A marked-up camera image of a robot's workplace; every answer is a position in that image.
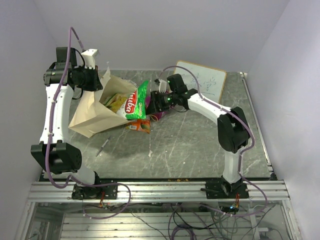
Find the large green Chiaba chips bag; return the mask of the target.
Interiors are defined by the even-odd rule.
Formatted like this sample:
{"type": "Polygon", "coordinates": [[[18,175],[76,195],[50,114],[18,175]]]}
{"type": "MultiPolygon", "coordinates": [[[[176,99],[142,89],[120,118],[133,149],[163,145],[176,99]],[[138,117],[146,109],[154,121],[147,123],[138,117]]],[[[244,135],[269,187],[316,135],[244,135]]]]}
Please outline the large green Chiaba chips bag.
{"type": "Polygon", "coordinates": [[[113,113],[127,120],[146,119],[146,97],[149,82],[144,81],[131,93],[115,93],[102,104],[113,113]]]}

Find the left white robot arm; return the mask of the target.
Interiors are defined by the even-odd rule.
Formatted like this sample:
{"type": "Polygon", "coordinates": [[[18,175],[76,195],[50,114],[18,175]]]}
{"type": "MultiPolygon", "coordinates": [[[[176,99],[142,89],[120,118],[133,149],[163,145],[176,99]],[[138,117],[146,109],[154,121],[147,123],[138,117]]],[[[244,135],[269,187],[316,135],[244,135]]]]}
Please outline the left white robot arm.
{"type": "Polygon", "coordinates": [[[102,193],[97,175],[82,163],[81,151],[69,143],[69,113],[75,88],[95,92],[103,86],[98,76],[95,58],[97,49],[79,52],[75,48],[56,48],[56,61],[43,76],[46,90],[45,123],[38,144],[33,144],[30,153],[46,172],[52,175],[66,174],[67,180],[85,184],[84,192],[96,199],[102,193]],[[77,64],[80,54],[82,65],[77,64]]]}

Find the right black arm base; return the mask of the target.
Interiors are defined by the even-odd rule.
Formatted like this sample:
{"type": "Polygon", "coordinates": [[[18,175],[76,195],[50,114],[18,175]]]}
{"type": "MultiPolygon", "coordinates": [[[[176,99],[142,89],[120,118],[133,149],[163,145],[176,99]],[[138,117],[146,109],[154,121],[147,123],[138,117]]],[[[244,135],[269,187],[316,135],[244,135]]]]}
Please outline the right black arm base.
{"type": "Polygon", "coordinates": [[[207,199],[248,199],[249,190],[243,180],[235,183],[227,182],[223,177],[207,181],[200,189],[206,194],[207,199]]]}

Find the purple grape candy bag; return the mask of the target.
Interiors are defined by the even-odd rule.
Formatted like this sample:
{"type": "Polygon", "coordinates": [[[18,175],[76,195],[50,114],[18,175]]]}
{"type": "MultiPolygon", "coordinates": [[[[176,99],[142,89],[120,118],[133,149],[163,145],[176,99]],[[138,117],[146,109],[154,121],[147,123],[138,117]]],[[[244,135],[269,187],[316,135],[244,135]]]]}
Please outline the purple grape candy bag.
{"type": "MultiPolygon", "coordinates": [[[[150,102],[151,102],[151,97],[147,96],[146,99],[145,99],[146,108],[148,108],[150,102]]],[[[150,119],[152,119],[153,121],[157,122],[167,114],[168,114],[168,111],[163,111],[163,112],[157,112],[157,113],[154,113],[154,114],[149,114],[148,116],[149,116],[150,119]]]]}

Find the beige paper bag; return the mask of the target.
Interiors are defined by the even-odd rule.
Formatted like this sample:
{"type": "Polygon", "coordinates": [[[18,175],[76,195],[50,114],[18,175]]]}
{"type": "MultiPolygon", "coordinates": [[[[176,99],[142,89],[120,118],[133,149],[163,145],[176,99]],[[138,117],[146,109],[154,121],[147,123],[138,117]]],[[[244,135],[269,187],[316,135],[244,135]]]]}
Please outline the beige paper bag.
{"type": "Polygon", "coordinates": [[[111,74],[109,68],[100,70],[103,89],[84,91],[68,128],[87,138],[102,131],[127,124],[129,121],[110,109],[103,102],[114,94],[131,95],[136,87],[129,81],[111,74]]]}

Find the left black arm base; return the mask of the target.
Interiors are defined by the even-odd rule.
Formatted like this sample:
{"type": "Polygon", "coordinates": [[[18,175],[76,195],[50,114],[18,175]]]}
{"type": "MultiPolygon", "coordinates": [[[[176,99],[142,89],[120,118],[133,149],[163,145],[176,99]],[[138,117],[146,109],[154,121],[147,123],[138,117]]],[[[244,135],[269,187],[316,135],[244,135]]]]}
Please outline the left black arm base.
{"type": "Polygon", "coordinates": [[[84,186],[76,183],[73,186],[71,198],[73,200],[115,200],[118,194],[118,186],[111,185],[112,181],[101,181],[95,173],[94,183],[97,185],[107,184],[106,186],[84,186]]]}

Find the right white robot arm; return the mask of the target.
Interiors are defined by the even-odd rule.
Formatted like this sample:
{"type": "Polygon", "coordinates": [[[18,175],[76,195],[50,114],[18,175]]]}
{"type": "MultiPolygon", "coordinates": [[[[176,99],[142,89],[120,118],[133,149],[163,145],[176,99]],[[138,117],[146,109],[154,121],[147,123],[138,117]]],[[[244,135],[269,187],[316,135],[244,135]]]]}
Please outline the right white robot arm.
{"type": "Polygon", "coordinates": [[[240,176],[241,152],[248,145],[250,134],[244,111],[240,107],[229,108],[201,96],[198,90],[188,89],[180,74],[167,80],[155,79],[158,89],[150,93],[147,115],[168,111],[179,105],[185,110],[197,112],[217,125],[218,142],[224,150],[224,170],[220,180],[220,192],[226,198],[233,197],[243,183],[240,176]]]}

